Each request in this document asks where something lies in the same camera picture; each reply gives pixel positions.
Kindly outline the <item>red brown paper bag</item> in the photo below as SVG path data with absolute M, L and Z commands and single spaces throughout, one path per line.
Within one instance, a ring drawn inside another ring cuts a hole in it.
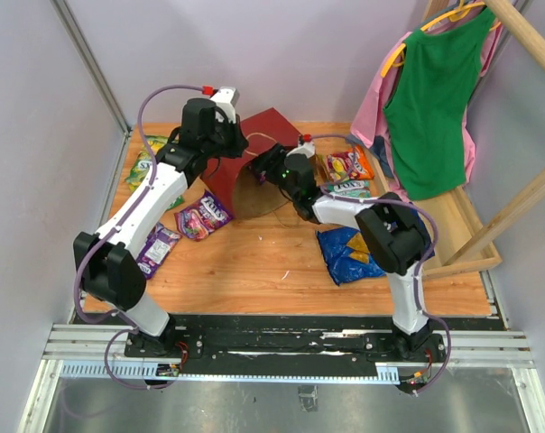
M 240 123 L 248 147 L 241 158 L 212 159 L 201 175 L 208 189 L 236 219 L 254 219 L 288 203 L 276 186 L 249 171 L 252 160 L 279 143 L 296 147 L 301 132 L 279 111 L 269 108 Z

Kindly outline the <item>green Fox's candy packet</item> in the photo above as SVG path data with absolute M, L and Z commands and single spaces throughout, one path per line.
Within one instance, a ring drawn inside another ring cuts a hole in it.
M 168 137 L 163 135 L 146 135 L 145 138 L 154 154 L 168 142 Z

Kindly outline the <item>orange Fox's fruits packet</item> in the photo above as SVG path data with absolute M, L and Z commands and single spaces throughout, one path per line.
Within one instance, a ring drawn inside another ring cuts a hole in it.
M 322 160 L 326 173 L 332 181 L 374 178 L 374 171 L 369 160 L 358 147 L 326 155 Z

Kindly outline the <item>teal candy packet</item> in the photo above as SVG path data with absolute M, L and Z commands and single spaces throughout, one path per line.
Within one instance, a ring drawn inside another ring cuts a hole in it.
M 336 185 L 327 185 L 325 189 L 329 194 L 346 198 L 372 197 L 369 180 L 348 180 Z

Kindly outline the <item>red snack packet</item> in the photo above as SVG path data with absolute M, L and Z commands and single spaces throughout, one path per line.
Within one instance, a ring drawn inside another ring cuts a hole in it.
M 199 242 L 208 238 L 233 219 L 223 203 L 210 191 L 175 214 L 178 231 L 190 240 Z

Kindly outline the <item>pink shirt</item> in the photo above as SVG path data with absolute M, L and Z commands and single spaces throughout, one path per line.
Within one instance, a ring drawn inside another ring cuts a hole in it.
M 464 25 L 469 18 L 464 18 L 463 21 L 451 23 L 450 21 L 442 22 L 433 29 L 426 31 L 428 35 L 444 34 L 451 30 L 454 30 L 461 25 Z M 499 40 L 503 32 L 503 27 L 500 25 L 495 30 L 491 30 L 485 38 L 485 42 L 482 45 L 480 60 L 481 71 L 479 78 L 482 78 L 488 71 L 493 57 L 495 55 Z M 402 72 L 402 67 L 392 67 L 384 78 L 381 77 L 381 72 L 378 71 L 370 87 L 368 88 L 365 98 L 359 107 L 356 117 L 351 125 L 350 133 L 361 139 L 364 144 L 371 144 L 376 135 L 381 135 L 385 140 L 385 150 L 388 162 L 393 170 L 393 157 L 392 157 L 392 145 L 391 137 L 389 134 L 389 127 L 383 114 L 383 108 L 389 101 L 393 91 L 396 88 L 398 78 Z M 476 144 L 473 141 L 469 131 L 466 129 L 466 113 L 464 114 L 462 122 L 462 132 L 464 138 L 464 152 L 465 152 L 465 174 L 467 184 L 470 181 L 470 177 L 476 161 Z M 393 170 L 393 178 L 387 178 L 388 185 L 393 192 L 397 193 L 403 200 L 407 201 L 408 196 L 406 190 L 399 182 L 396 174 Z

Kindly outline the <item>purple snack packet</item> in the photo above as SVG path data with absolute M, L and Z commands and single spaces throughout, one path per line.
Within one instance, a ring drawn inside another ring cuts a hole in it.
M 180 234 L 170 230 L 162 223 L 155 225 L 136 259 L 146 280 L 154 277 L 180 239 Z

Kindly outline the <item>blue Doritos chips packet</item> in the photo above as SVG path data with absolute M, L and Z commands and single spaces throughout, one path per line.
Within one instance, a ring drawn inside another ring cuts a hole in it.
M 370 211 L 360 227 L 340 227 L 316 233 L 328 274 L 336 285 L 413 273 L 430 248 L 430 235 L 413 213 L 381 219 Z

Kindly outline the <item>green tank top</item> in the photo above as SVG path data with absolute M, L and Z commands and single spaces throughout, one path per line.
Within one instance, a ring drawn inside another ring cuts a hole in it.
M 402 73 L 383 114 L 393 169 L 411 200 L 436 197 L 466 181 L 462 122 L 494 19 L 483 7 L 454 30 L 432 36 L 418 30 L 405 41 Z

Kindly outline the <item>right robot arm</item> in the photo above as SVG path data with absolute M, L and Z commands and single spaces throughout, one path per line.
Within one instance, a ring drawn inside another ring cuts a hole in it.
M 393 296 L 393 351 L 404 361 L 422 354 L 432 334 L 425 309 L 422 266 L 434 243 L 412 204 L 394 193 L 379 198 L 350 198 L 316 182 L 311 153 L 287 151 L 280 144 L 255 157 L 249 170 L 260 182 L 277 187 L 301 219 L 360 232 L 369 253 L 385 272 Z

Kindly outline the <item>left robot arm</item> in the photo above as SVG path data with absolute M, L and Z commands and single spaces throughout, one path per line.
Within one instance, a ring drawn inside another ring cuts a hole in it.
M 180 126 L 152 155 L 144 180 L 123 206 L 93 234 L 73 242 L 77 274 L 74 297 L 86 292 L 106 302 L 159 357 L 178 346 L 169 313 L 146 292 L 147 280 L 136 260 L 149 234 L 211 159 L 239 158 L 247 147 L 238 124 L 235 92 L 222 88 L 210 98 L 192 98 Z

